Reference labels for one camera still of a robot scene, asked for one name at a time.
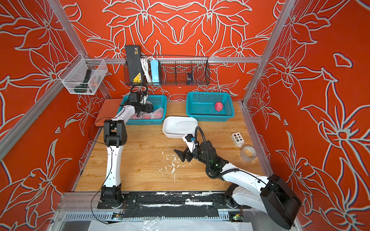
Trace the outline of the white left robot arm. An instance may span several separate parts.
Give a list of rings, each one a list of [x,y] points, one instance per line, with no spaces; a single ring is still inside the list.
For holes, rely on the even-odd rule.
[[[104,144],[107,146],[108,162],[98,209],[123,208],[120,165],[123,147],[128,139],[126,123],[134,114],[151,113],[153,108],[152,103],[128,103],[122,106],[116,116],[104,121]]]

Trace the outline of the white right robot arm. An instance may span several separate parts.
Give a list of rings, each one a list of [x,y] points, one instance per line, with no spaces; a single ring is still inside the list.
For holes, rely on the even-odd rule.
[[[221,158],[210,141],[199,143],[192,134],[184,136],[183,140],[186,150],[175,150],[182,162],[195,159],[205,164],[209,178],[231,183],[225,192],[229,207],[255,208],[265,212],[283,229],[294,226],[302,201],[280,176],[260,176],[243,170]]]

